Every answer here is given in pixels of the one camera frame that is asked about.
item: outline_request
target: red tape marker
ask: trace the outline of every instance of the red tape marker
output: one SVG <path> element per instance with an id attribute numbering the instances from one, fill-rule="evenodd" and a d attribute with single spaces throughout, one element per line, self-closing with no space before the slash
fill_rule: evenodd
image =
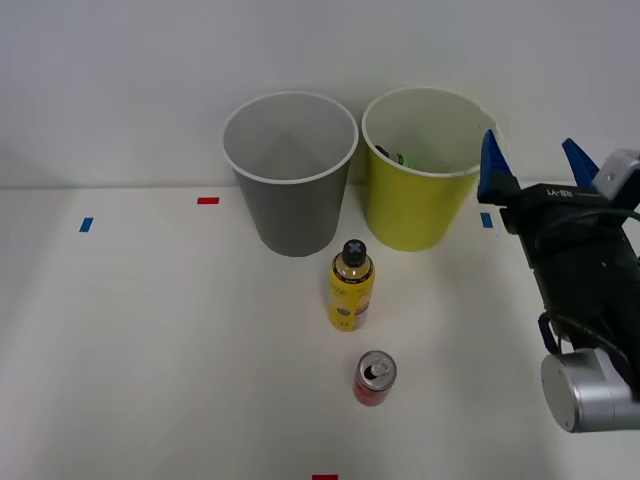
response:
<path id="1" fill-rule="evenodd" d="M 220 197 L 200 197 L 198 205 L 217 205 L 220 203 Z"/>

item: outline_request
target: yellow paper cup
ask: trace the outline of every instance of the yellow paper cup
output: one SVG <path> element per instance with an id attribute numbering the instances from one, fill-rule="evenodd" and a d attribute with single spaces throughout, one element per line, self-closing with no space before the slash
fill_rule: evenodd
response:
<path id="1" fill-rule="evenodd" d="M 482 138 L 495 121 L 475 103 L 428 87 L 376 98 L 362 118 L 369 148 L 369 228 L 396 250 L 436 245 L 480 172 Z M 387 158 L 400 154 L 411 163 Z"/>

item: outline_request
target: paper cup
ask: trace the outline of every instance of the paper cup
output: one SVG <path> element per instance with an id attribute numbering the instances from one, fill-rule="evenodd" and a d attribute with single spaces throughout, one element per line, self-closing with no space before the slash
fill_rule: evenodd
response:
<path id="1" fill-rule="evenodd" d="M 303 257 L 335 235 L 358 126 L 322 95 L 256 98 L 227 120 L 223 145 L 262 241 Z"/>
<path id="2" fill-rule="evenodd" d="M 369 149 L 367 222 L 404 251 L 436 245 L 480 171 L 482 138 L 495 121 L 473 102 L 435 88 L 401 88 L 376 98 L 362 119 Z M 401 154 L 411 168 L 393 158 Z"/>

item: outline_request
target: cup rim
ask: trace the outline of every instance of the cup rim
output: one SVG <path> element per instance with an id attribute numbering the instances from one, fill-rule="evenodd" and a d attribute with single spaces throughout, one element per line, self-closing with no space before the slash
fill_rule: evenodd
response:
<path id="1" fill-rule="evenodd" d="M 478 175 L 480 173 L 480 161 L 478 161 L 477 165 L 474 165 L 466 170 L 462 170 L 459 172 L 450 172 L 450 173 L 432 173 L 432 172 L 422 172 L 420 170 L 414 170 L 412 168 L 407 168 L 403 165 L 398 165 L 396 162 L 392 161 L 391 159 L 385 157 L 384 155 L 382 155 L 378 149 L 375 147 L 375 145 L 373 144 L 373 142 L 371 141 L 371 139 L 369 138 L 369 133 L 367 132 L 367 117 L 369 116 L 369 113 L 371 112 L 371 110 L 373 109 L 373 107 L 376 106 L 376 104 L 378 104 L 380 101 L 382 101 L 384 98 L 391 96 L 391 95 L 395 95 L 396 93 L 399 92 L 404 92 L 404 91 L 408 91 L 408 90 L 436 90 L 439 92 L 443 92 L 443 93 L 448 93 L 450 95 L 455 95 L 456 97 L 459 97 L 463 100 L 466 100 L 467 102 L 471 102 L 472 104 L 474 104 L 476 107 L 478 107 L 480 109 L 480 111 L 485 114 L 487 117 L 489 117 L 491 120 L 493 120 L 493 123 L 495 124 L 495 130 L 494 133 L 497 137 L 497 140 L 499 143 L 504 143 L 503 139 L 504 136 L 502 135 L 502 130 L 500 130 L 500 127 L 498 126 L 498 123 L 495 120 L 495 117 L 493 115 L 491 115 L 489 112 L 487 112 L 487 110 L 485 108 L 483 108 L 481 105 L 478 105 L 478 103 L 476 103 L 475 101 L 471 100 L 470 98 L 464 97 L 463 95 L 460 95 L 458 93 L 452 92 L 450 90 L 446 90 L 444 88 L 437 88 L 437 87 L 430 87 L 430 86 L 406 86 L 406 87 L 399 87 L 399 88 L 394 88 L 393 90 L 390 90 L 386 93 L 383 93 L 382 95 L 380 95 L 379 97 L 376 97 L 366 108 L 366 110 L 364 111 L 364 115 L 362 115 L 362 136 L 364 137 L 365 142 L 367 143 L 367 146 L 369 147 L 369 150 L 371 150 L 379 159 L 381 159 L 382 161 L 386 162 L 387 164 L 391 165 L 392 167 L 404 171 L 406 173 L 410 173 L 412 175 L 417 175 L 420 177 L 428 177 L 428 178 L 455 178 L 455 177 L 463 177 L 463 176 L 469 176 L 469 175 Z"/>
<path id="2" fill-rule="evenodd" d="M 320 98 L 324 101 L 330 102 L 333 105 L 337 106 L 340 110 L 342 110 L 347 117 L 351 120 L 351 125 L 353 126 L 353 143 L 351 144 L 351 147 L 349 148 L 349 151 L 347 152 L 347 154 L 344 156 L 344 158 L 342 158 L 342 160 L 340 160 L 337 164 L 335 164 L 333 167 L 329 168 L 328 170 L 325 170 L 321 173 L 318 173 L 316 175 L 312 175 L 310 177 L 304 177 L 304 178 L 296 178 L 296 179 L 292 179 L 292 180 L 277 180 L 277 179 L 272 179 L 272 178 L 265 178 L 265 177 L 260 177 L 258 175 L 254 175 L 253 173 L 250 173 L 246 170 L 244 170 L 243 168 L 240 168 L 233 160 L 231 160 L 231 157 L 229 157 L 229 154 L 227 154 L 227 149 L 225 148 L 224 145 L 224 135 L 227 131 L 227 128 L 229 126 L 229 123 L 231 122 L 231 120 L 233 120 L 233 118 L 240 113 L 240 111 L 244 110 L 245 108 L 253 105 L 254 103 L 260 102 L 266 98 L 270 98 L 270 97 L 276 97 L 279 95 L 302 95 L 302 96 L 309 96 L 309 97 L 316 97 L 316 98 Z M 358 123 L 356 122 L 356 119 L 354 118 L 353 114 L 347 109 L 347 107 L 345 107 L 344 105 L 342 105 L 340 102 L 338 102 L 337 100 L 334 100 L 331 97 L 328 97 L 326 95 L 322 95 L 319 93 L 314 93 L 314 92 L 308 92 L 305 90 L 285 90 L 285 91 L 280 91 L 280 92 L 275 92 L 275 93 L 267 93 L 265 95 L 260 95 L 258 97 L 252 98 L 251 100 L 243 103 L 242 105 L 240 105 L 238 108 L 236 108 L 225 120 L 224 122 L 224 127 L 222 128 L 222 150 L 224 152 L 224 157 L 227 159 L 227 162 L 229 162 L 229 164 L 231 165 L 231 168 L 233 168 L 236 172 L 242 174 L 245 177 L 248 177 L 252 180 L 255 180 L 257 182 L 261 182 L 261 183 L 268 183 L 271 185 L 299 185 L 302 183 L 309 183 L 309 182 L 313 182 L 314 180 L 319 180 L 321 178 L 327 177 L 329 175 L 331 175 L 332 173 L 336 172 L 337 170 L 339 170 L 340 168 L 342 168 L 353 156 L 353 153 L 356 151 L 356 147 L 358 146 L 358 139 L 360 137 L 360 131 L 358 129 Z"/>

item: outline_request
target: blue tape marker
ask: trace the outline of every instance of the blue tape marker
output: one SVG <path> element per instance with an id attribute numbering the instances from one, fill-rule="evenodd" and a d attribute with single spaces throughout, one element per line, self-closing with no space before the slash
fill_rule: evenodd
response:
<path id="1" fill-rule="evenodd" d="M 487 212 L 481 212 L 480 218 L 482 219 L 482 226 L 484 228 L 493 228 L 493 222 L 491 221 L 491 215 Z"/>
<path id="2" fill-rule="evenodd" d="M 82 221 L 82 225 L 80 225 L 80 233 L 87 233 L 91 228 L 91 224 L 93 223 L 93 217 L 87 217 Z"/>

